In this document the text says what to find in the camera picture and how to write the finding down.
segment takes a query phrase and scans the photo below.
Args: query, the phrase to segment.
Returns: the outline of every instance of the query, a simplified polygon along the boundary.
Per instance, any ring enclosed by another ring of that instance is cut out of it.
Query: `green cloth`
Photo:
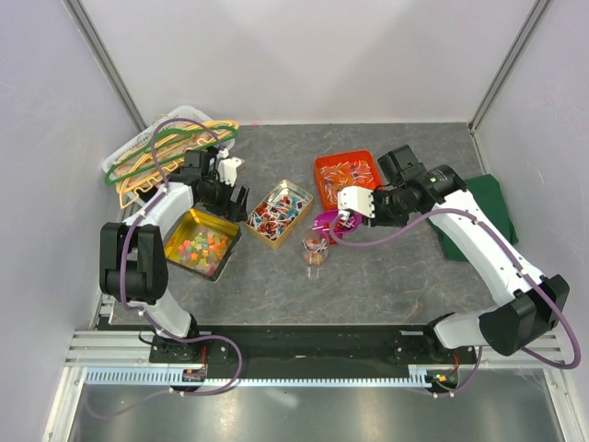
[[[474,196],[480,210],[483,211],[495,227],[497,227],[497,230],[499,230],[511,244],[516,244],[518,239],[517,234],[515,233],[514,223],[509,219],[507,206],[505,205],[505,200],[503,199],[503,194],[501,192],[501,186],[495,177],[492,175],[483,175],[481,177],[465,180],[465,183]],[[430,223],[430,225],[440,237],[444,256],[448,260],[467,261],[467,258],[462,254],[452,239],[432,223]]]

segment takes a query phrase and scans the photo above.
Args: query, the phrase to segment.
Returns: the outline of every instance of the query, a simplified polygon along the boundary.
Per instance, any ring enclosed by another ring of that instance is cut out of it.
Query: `gray speckled work surface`
[[[174,298],[200,324],[424,323],[450,311],[491,306],[491,295],[471,265],[445,259],[425,223],[382,246],[331,246],[319,267],[303,262],[301,237],[322,212],[315,158],[368,149],[376,160],[404,144],[428,169],[448,164],[462,178],[481,173],[464,123],[242,127],[232,154],[246,160],[238,184],[250,187],[248,210],[288,179],[313,194],[312,213],[277,250],[242,223],[242,238],[216,283],[169,265]],[[392,229],[361,227],[346,238],[376,239]],[[116,304],[111,323],[138,320]]]

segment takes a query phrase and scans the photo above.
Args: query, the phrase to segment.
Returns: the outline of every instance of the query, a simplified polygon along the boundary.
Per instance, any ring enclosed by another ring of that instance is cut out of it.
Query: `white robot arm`
[[[231,195],[243,159],[227,157],[216,149],[188,151],[179,174],[169,177],[154,196],[157,205],[139,212],[122,223],[107,223],[100,233],[100,288],[121,301],[120,269],[124,237],[141,217],[133,232],[127,260],[125,291],[127,304],[146,312],[163,330],[187,337],[196,332],[196,320],[182,309],[167,289],[167,264],[163,238],[176,222],[196,203],[202,203],[216,215],[233,221],[245,220],[247,188],[242,187],[235,202]]]
[[[511,355],[556,326],[553,312],[522,273],[541,286],[560,310],[569,294],[567,283],[559,275],[547,278],[515,250],[482,213],[472,193],[451,168],[426,170],[407,145],[379,158],[378,163],[394,188],[374,191],[345,188],[338,195],[341,211],[362,214],[370,226],[403,227],[410,213],[440,209],[458,209],[478,220],[473,223],[469,217],[452,213],[430,218],[479,272],[498,306],[435,320],[432,325],[438,346],[454,349],[490,345],[502,355]],[[479,222],[490,227],[501,244],[477,226]],[[524,270],[514,267],[504,249],[517,258]]]

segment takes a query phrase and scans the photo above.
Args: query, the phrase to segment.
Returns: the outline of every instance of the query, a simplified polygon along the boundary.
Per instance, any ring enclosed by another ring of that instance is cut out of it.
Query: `orange tray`
[[[372,154],[367,150],[354,150],[352,152],[344,152],[342,154],[329,155],[327,157],[319,157],[315,160],[315,183],[319,190],[319,198],[323,204],[325,210],[335,210],[338,208],[337,203],[331,203],[328,199],[327,193],[325,192],[325,180],[321,176],[321,168],[326,166],[336,166],[339,163],[352,162],[352,161],[366,161],[370,168],[370,173],[374,180],[367,184],[358,184],[360,187],[374,190],[376,186],[382,185],[383,181],[380,180],[378,169],[376,168],[375,159]]]

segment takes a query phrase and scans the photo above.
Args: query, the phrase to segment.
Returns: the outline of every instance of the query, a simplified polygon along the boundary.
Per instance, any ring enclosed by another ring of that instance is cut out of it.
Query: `metal frame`
[[[569,383],[562,371],[544,370],[544,377],[549,387],[550,398],[560,424],[560,430],[566,442],[583,442],[588,440],[583,418],[571,398]]]
[[[102,67],[102,70],[105,76],[107,76],[110,85],[119,96],[123,107],[129,114],[129,118],[131,118],[131,121],[133,122],[137,131],[141,132],[147,127],[144,118],[141,116],[141,112],[135,105],[129,90],[122,81],[119,71],[117,70],[114,62],[112,62],[109,52],[100,39],[100,36],[92,24],[92,20],[90,20],[86,9],[82,5],[82,2],[80,0],[64,0],[64,3],[72,14],[72,18],[82,32],[82,35],[84,35],[90,50],[94,53],[94,56],[98,61],[98,64],[100,64],[100,67]]]
[[[85,377],[86,369],[83,367],[64,368],[42,442],[65,442],[69,439]]]
[[[505,58],[503,59],[497,74],[495,74],[495,77],[491,81],[491,85],[487,89],[482,102],[479,104],[479,107],[475,111],[472,120],[468,124],[471,132],[476,132],[479,129],[482,120],[485,118],[489,108],[497,98],[497,95],[505,84],[505,80],[513,71],[515,64],[519,60],[525,46],[529,42],[530,37],[534,33],[534,30],[536,29],[540,20],[544,17],[544,14],[548,10],[548,7],[551,3],[552,0],[536,0],[532,6],[532,9],[525,18],[524,24],[515,36],[515,40],[512,43],[511,48],[509,48],[507,55],[505,55]]]
[[[133,98],[125,86],[114,62],[98,35],[88,13],[82,5],[82,0],[64,0],[65,5],[72,14],[80,31],[97,58],[99,65],[107,76],[110,84],[117,93],[123,107],[129,114],[136,129],[141,132],[145,127],[145,121],[135,105]],[[513,71],[521,54],[529,42],[538,23],[548,10],[551,0],[536,0],[527,15],[524,24],[520,28],[514,42],[502,61],[502,64],[493,78],[483,100],[470,121],[468,128],[471,132],[473,144],[483,171],[488,167],[484,154],[479,148],[477,130],[496,100],[507,77]],[[121,219],[126,212],[121,212]],[[94,329],[100,318],[109,317],[114,305],[114,299],[96,294],[95,314],[90,322],[90,329]],[[559,345],[559,337],[554,333],[548,333],[543,338],[533,343],[533,348],[546,357],[563,360],[565,355]],[[65,362],[64,371],[53,402],[50,418],[47,423],[43,442],[53,440],[68,440],[75,422],[75,412],[81,399],[82,387],[87,377],[89,367],[134,367],[149,373],[161,371],[168,366],[152,365],[148,362],[149,347],[139,343],[137,331],[77,331],[72,340],[70,351]],[[497,355],[490,348],[485,348],[480,369],[514,370],[521,368],[545,367],[529,356],[518,353],[509,358]],[[583,418],[577,413],[575,401],[572,399],[571,390],[567,381],[567,375],[559,370],[545,369],[544,374],[549,385],[549,394],[558,416],[562,433],[567,442],[589,441],[586,429],[583,426]]]

